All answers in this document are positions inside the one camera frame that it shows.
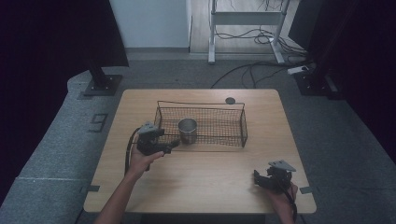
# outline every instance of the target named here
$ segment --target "gray floor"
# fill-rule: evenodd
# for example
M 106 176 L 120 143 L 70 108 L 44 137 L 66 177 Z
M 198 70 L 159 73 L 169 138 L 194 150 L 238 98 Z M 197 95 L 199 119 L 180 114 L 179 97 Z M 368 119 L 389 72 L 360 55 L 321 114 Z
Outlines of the gray floor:
M 130 68 L 105 68 L 122 74 L 115 96 L 80 97 L 91 80 L 88 72 L 71 78 L 69 93 L 47 134 L 26 163 L 0 209 L 1 223 L 92 223 L 96 214 L 83 212 L 87 188 L 106 136 L 126 89 L 208 89 L 236 66 L 262 57 L 222 56 L 209 65 L 205 55 L 133 54 Z M 256 79 L 277 67 L 257 67 Z M 215 88 L 243 89 L 242 71 L 231 73 Z M 246 76 L 244 82 L 251 87 Z M 396 166 L 345 101 L 302 96 L 286 71 L 258 83 L 276 89 L 290 123 L 318 206 L 297 223 L 396 223 Z M 104 128 L 92 123 L 108 114 Z M 124 223 L 139 223 L 128 214 Z M 267 223 L 278 223 L 267 216 Z

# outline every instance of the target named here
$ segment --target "wire basket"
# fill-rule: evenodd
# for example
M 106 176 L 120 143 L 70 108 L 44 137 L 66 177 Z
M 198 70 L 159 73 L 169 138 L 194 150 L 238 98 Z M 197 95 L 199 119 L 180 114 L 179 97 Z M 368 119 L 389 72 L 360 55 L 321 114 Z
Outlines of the wire basket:
M 158 140 L 170 143 L 180 138 L 178 122 L 195 119 L 195 144 L 219 144 L 244 147 L 248 140 L 245 104 L 196 104 L 158 101 L 154 124 L 165 129 Z

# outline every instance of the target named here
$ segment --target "black monitor stand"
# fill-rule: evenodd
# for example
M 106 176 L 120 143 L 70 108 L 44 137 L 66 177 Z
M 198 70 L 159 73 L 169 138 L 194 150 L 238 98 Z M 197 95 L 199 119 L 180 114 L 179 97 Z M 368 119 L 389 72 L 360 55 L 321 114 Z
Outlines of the black monitor stand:
M 86 62 L 92 80 L 82 94 L 84 96 L 113 96 L 120 85 L 122 75 L 105 75 L 102 68 L 91 57 L 87 58 Z
M 325 45 L 322 53 L 316 59 L 317 66 L 313 71 L 294 75 L 302 95 L 328 96 L 334 99 L 341 97 L 341 93 L 332 82 L 332 77 L 329 71 L 330 59 L 337 40 L 346 28 L 347 23 L 355 12 L 359 1 L 360 0 L 354 0 L 347 6 L 343 18 L 332 32 L 330 41 Z

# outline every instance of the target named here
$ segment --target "stainless steel cup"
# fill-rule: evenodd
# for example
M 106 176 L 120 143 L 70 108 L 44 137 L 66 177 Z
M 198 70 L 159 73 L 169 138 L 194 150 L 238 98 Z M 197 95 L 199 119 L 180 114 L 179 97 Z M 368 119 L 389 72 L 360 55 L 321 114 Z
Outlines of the stainless steel cup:
M 197 121 L 195 119 L 181 119 L 177 127 L 183 144 L 195 143 L 197 139 Z

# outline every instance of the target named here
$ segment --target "human arm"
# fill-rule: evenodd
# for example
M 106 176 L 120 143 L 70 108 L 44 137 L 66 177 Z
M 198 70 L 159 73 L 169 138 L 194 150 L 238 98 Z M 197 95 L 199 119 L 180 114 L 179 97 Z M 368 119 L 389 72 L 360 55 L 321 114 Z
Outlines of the human arm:
M 298 187 L 291 183 L 291 187 L 288 189 L 289 195 L 295 200 Z M 279 216 L 282 224 L 294 224 L 293 221 L 293 209 L 291 208 L 289 199 L 284 193 L 274 193 L 269 189 L 264 189 L 267 197 L 270 199 L 274 211 Z
M 126 205 L 128 204 L 132 190 L 134 189 L 134 184 L 143 175 L 146 168 L 162 156 L 162 151 L 150 156 L 145 156 L 137 150 L 136 144 L 134 144 L 132 147 L 131 162 L 128 172 L 125 174 L 125 177 L 121 180 L 110 199 L 108 199 L 94 223 L 120 224 L 122 215 L 125 212 Z

